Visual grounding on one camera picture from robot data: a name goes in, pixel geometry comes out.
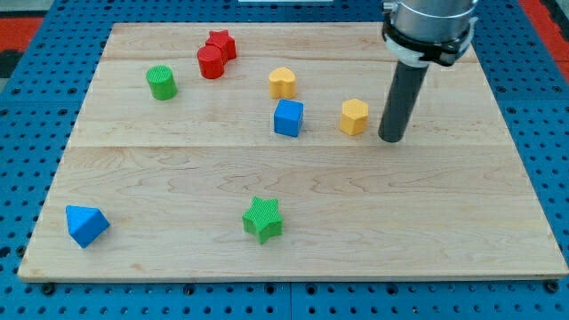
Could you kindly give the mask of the black and white clamp collar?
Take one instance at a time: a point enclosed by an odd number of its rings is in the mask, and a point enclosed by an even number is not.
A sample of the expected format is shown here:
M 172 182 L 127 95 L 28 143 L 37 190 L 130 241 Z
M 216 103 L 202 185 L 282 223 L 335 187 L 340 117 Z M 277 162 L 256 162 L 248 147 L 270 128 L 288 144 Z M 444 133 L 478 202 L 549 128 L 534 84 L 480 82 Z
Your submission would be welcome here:
M 409 67 L 425 68 L 430 62 L 451 67 L 468 50 L 476 23 L 477 18 L 470 18 L 466 29 L 452 40 L 425 42 L 404 35 L 389 21 L 383 24 L 382 37 L 387 48 Z

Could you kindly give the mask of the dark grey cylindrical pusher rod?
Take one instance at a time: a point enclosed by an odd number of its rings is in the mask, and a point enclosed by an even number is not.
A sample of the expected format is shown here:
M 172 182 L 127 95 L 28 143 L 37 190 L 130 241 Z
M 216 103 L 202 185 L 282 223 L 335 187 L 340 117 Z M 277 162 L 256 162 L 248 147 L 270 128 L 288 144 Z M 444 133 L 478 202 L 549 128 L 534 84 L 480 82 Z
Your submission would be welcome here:
M 397 63 L 378 130 L 382 140 L 396 143 L 404 137 L 427 71 Z

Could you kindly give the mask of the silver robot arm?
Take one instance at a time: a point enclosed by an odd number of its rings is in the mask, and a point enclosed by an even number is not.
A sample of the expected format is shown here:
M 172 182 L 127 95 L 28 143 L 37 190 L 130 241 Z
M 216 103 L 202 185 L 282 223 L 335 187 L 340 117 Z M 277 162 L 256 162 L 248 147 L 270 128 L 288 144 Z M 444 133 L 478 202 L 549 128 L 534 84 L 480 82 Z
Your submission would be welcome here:
M 423 80 L 432 63 L 451 67 L 474 37 L 477 0 L 388 0 L 381 4 L 382 38 L 397 65 L 378 135 L 399 142 L 405 135 Z

